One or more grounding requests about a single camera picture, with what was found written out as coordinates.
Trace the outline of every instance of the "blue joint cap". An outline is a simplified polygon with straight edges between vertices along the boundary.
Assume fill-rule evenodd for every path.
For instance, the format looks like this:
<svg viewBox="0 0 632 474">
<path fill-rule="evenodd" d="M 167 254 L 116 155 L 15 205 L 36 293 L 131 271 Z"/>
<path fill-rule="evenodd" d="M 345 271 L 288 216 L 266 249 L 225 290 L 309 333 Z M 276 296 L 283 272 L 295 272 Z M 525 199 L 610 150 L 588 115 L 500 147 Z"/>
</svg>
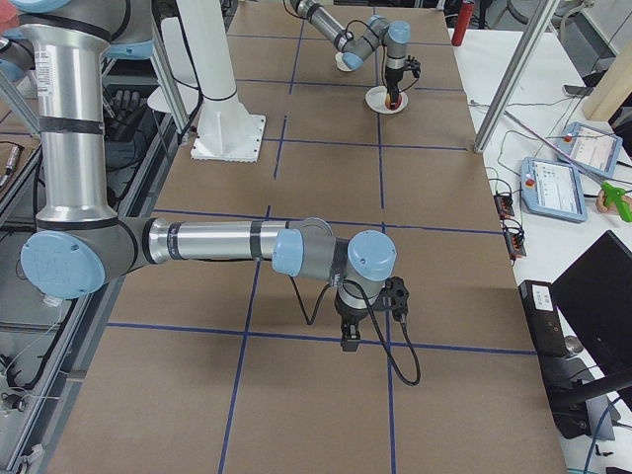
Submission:
<svg viewBox="0 0 632 474">
<path fill-rule="evenodd" d="M 343 62 L 351 71 L 359 69 L 364 64 L 364 60 L 352 52 L 343 53 Z"/>
<path fill-rule="evenodd" d="M 371 281 L 389 278 L 397 259 L 393 241 L 376 230 L 357 234 L 349 243 L 347 255 L 355 271 Z"/>
<path fill-rule="evenodd" d="M 2 71 L 6 78 L 11 82 L 16 82 L 27 74 L 21 67 L 17 66 L 13 62 L 5 61 L 3 59 L 0 59 L 0 71 Z"/>
<path fill-rule="evenodd" d="M 303 236 L 297 229 L 283 229 L 276 235 L 273 270 L 296 277 L 303 267 Z"/>
<path fill-rule="evenodd" d="M 380 18 L 384 18 L 384 17 L 382 17 L 381 15 L 371 15 L 371 17 L 368 19 L 368 23 L 371 24 L 375 20 L 379 20 Z"/>
<path fill-rule="evenodd" d="M 411 40 L 411 26 L 401 20 L 393 22 L 388 27 L 388 36 L 395 42 L 406 44 Z"/>
<path fill-rule="evenodd" d="M 27 13 L 48 13 L 65 7 L 72 0 L 11 0 L 18 9 Z"/>
<path fill-rule="evenodd" d="M 44 230 L 34 234 L 20 254 L 25 275 L 43 293 L 72 299 L 99 289 L 106 282 L 101 260 L 71 234 Z"/>
<path fill-rule="evenodd" d="M 7 40 L 25 40 L 27 38 L 20 30 L 20 27 L 5 30 L 2 32 L 2 36 Z"/>
<path fill-rule="evenodd" d="M 104 53 L 105 57 L 113 59 L 142 60 L 149 59 L 154 52 L 154 40 L 130 44 L 113 44 Z"/>
</svg>

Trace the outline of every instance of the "black tape band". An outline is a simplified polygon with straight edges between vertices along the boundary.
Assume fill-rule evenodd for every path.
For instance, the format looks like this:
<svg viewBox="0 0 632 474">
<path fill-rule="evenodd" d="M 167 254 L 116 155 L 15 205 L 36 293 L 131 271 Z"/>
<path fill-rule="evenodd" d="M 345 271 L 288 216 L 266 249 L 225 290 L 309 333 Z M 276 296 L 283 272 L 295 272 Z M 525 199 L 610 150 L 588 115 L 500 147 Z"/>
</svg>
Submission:
<svg viewBox="0 0 632 474">
<path fill-rule="evenodd" d="M 343 285 L 345 279 L 345 269 L 347 268 L 347 248 L 349 247 L 349 240 L 336 239 L 336 246 L 334 247 L 334 258 L 332 259 L 332 266 L 329 268 L 329 285 L 333 287 L 340 287 Z"/>
<path fill-rule="evenodd" d="M 90 133 L 93 135 L 103 135 L 105 133 L 105 127 L 102 121 L 40 117 L 39 131 L 42 133 Z"/>
<path fill-rule="evenodd" d="M 337 49 L 338 51 L 340 51 L 340 41 L 341 41 L 343 38 L 344 38 L 344 39 L 346 39 L 346 40 L 348 40 L 348 38 L 347 38 L 347 30 L 342 30 L 342 31 L 340 31 L 340 32 L 336 35 L 336 37 L 334 38 L 334 46 L 336 47 L 336 49 Z"/>
<path fill-rule="evenodd" d="M 136 236 L 134 235 L 134 233 L 131 231 L 131 229 L 129 228 L 127 224 L 125 224 L 122 221 L 119 221 L 118 225 L 122 227 L 122 230 L 124 230 L 127 233 L 127 235 L 129 236 L 129 240 L 131 240 L 131 245 L 134 249 L 134 258 L 131 260 L 131 265 L 127 269 L 127 271 L 129 272 L 131 271 L 132 267 L 136 265 L 136 261 L 138 260 L 138 242 L 136 242 Z"/>
<path fill-rule="evenodd" d="M 119 225 L 119 219 L 89 220 L 86 222 L 54 222 L 51 220 L 39 220 L 38 229 L 43 230 L 94 230 L 105 229 Z"/>
<path fill-rule="evenodd" d="M 47 15 L 44 13 L 26 13 L 20 15 L 21 25 L 48 25 L 50 27 L 64 28 L 66 30 L 75 30 L 81 33 L 87 33 L 93 37 L 100 38 L 107 42 L 112 40 L 112 34 L 103 28 L 95 27 L 89 23 L 80 22 L 78 20 L 70 20 L 69 18 L 57 17 L 55 15 Z"/>
<path fill-rule="evenodd" d="M 263 220 L 253 220 L 250 224 L 250 255 L 255 260 L 262 260 L 264 254 L 261 252 L 261 227 Z"/>
<path fill-rule="evenodd" d="M 167 250 L 173 260 L 184 260 L 178 249 L 178 231 L 181 225 L 182 222 L 174 222 L 169 226 L 169 231 L 167 231 Z"/>
<path fill-rule="evenodd" d="M 145 226 L 142 228 L 142 253 L 145 256 L 145 260 L 151 265 L 156 265 L 156 261 L 151 257 L 151 251 L 149 250 L 149 232 L 151 232 L 151 227 L 154 225 L 155 221 L 156 217 L 149 219 L 145 222 Z"/>
<path fill-rule="evenodd" d="M 305 18 L 309 23 L 312 23 L 312 16 L 319 8 L 323 8 L 320 3 L 314 3 L 311 7 L 309 7 L 309 10 L 307 10 L 307 13 L 305 14 Z"/>
</svg>

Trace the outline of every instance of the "label sticker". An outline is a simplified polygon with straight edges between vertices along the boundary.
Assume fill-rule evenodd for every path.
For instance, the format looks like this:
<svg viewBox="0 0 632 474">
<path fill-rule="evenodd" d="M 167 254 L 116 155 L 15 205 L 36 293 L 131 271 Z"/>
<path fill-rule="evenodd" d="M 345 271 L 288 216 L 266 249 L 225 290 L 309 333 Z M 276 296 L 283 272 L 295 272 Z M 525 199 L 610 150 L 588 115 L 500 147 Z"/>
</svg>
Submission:
<svg viewBox="0 0 632 474">
<path fill-rule="evenodd" d="M 535 309 L 543 311 L 553 311 L 553 303 L 551 302 L 551 294 L 549 288 L 535 284 L 533 287 L 533 301 Z"/>
<path fill-rule="evenodd" d="M 50 54 L 47 51 L 36 51 L 36 73 L 38 77 L 38 97 L 52 95 L 52 73 Z"/>
</svg>

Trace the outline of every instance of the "computer monitor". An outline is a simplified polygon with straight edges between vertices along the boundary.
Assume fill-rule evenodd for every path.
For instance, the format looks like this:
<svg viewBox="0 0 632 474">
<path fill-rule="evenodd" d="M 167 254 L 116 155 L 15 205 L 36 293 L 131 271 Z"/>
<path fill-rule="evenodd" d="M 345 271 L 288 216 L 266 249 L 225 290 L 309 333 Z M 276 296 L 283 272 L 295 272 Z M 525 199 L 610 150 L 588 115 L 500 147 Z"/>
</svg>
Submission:
<svg viewBox="0 0 632 474">
<path fill-rule="evenodd" d="M 567 393 L 577 403 L 618 390 L 632 409 L 632 252 L 605 232 L 551 286 L 553 299 L 605 374 Z"/>
</svg>

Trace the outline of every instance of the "white wall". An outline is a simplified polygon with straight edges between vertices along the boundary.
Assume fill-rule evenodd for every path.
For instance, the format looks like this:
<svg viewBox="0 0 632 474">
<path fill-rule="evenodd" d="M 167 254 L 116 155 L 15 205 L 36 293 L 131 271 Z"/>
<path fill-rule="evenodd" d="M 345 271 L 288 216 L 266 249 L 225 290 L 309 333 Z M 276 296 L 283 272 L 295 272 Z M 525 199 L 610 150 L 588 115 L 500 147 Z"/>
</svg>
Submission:
<svg viewBox="0 0 632 474">
<path fill-rule="evenodd" d="M 632 11 L 632 0 L 596 0 L 594 7 L 584 10 L 584 15 L 604 41 L 608 42 L 625 17 Z M 617 54 L 632 41 L 632 17 L 611 43 Z"/>
</svg>

